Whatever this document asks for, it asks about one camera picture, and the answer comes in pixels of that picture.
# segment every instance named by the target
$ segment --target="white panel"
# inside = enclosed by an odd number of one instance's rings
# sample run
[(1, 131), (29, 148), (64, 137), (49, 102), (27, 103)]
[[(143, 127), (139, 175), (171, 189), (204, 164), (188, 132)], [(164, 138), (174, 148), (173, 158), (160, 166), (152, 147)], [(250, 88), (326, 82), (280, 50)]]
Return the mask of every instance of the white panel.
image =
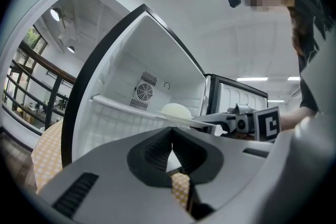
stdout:
[(205, 86), (202, 82), (172, 83), (171, 103), (178, 103), (187, 107), (192, 117), (201, 112)]
[(247, 104), (248, 103), (248, 97), (247, 94), (241, 93), (240, 94), (240, 103), (239, 104)]
[(125, 50), (167, 81), (205, 83), (203, 74), (186, 52), (149, 16), (143, 17), (125, 44)]
[(248, 105), (250, 108), (255, 109), (256, 108), (256, 98), (254, 96), (248, 96)]
[(218, 98), (218, 111), (219, 112), (226, 112), (227, 109), (230, 107), (230, 99), (231, 99), (231, 92), (228, 88), (225, 88), (224, 84), (220, 84), (220, 95)]
[(261, 99), (257, 99), (257, 103), (256, 103), (256, 109), (260, 110), (262, 109), (262, 105), (261, 105)]
[(240, 94), (237, 90), (231, 90), (230, 108), (234, 108), (240, 102)]

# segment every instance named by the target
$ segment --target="refrigerator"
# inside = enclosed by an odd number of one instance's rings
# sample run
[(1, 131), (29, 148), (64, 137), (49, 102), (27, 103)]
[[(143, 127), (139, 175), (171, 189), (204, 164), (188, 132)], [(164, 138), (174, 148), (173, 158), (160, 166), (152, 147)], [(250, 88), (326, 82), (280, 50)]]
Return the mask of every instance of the refrigerator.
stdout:
[[(143, 4), (106, 34), (78, 74), (62, 127), (62, 164), (131, 135), (189, 127), (160, 113), (169, 103), (181, 104), (197, 117), (236, 104), (264, 109), (267, 99), (267, 93), (253, 87), (206, 74), (176, 34)], [(212, 129), (204, 129), (205, 135), (212, 135)]]

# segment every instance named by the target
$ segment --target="floor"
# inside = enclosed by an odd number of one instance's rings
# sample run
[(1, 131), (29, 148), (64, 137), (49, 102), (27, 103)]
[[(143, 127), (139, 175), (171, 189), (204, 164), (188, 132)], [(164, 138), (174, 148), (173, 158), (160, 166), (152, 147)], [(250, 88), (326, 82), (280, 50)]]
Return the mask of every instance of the floor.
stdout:
[(5, 133), (0, 134), (0, 150), (16, 183), (36, 191), (31, 152), (15, 143)]

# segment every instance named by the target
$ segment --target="fan vent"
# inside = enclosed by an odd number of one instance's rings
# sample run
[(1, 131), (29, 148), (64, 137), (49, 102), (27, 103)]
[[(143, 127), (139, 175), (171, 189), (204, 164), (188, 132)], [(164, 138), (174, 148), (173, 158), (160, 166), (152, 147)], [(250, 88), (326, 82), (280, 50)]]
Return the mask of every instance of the fan vent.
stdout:
[(152, 86), (155, 86), (157, 82), (157, 78), (146, 71), (142, 74), (141, 79)]
[(141, 84), (137, 91), (140, 100), (148, 101), (153, 96), (153, 89), (149, 84)]
[(148, 104), (144, 103), (144, 102), (141, 102), (141, 101), (138, 101), (136, 99), (132, 99), (131, 100), (131, 103), (130, 103), (130, 106), (134, 107), (134, 108), (137, 108), (137, 109), (142, 109), (142, 110), (147, 110), (147, 107), (148, 107)]

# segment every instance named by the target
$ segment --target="ceiling light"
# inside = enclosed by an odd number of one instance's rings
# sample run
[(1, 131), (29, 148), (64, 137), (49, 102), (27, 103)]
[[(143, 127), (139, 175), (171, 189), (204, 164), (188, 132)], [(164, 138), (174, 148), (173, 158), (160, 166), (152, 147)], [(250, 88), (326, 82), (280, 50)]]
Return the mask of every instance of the ceiling light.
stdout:
[(75, 48), (73, 46), (69, 46), (68, 50), (70, 50), (73, 54), (75, 53)]
[(268, 78), (237, 78), (237, 81), (266, 81)]
[(300, 77), (289, 77), (289, 81), (300, 81)]
[(61, 19), (62, 11), (59, 8), (52, 8), (50, 10), (50, 13), (52, 17), (59, 22), (59, 20)]
[(283, 103), (284, 100), (268, 100), (269, 103)]

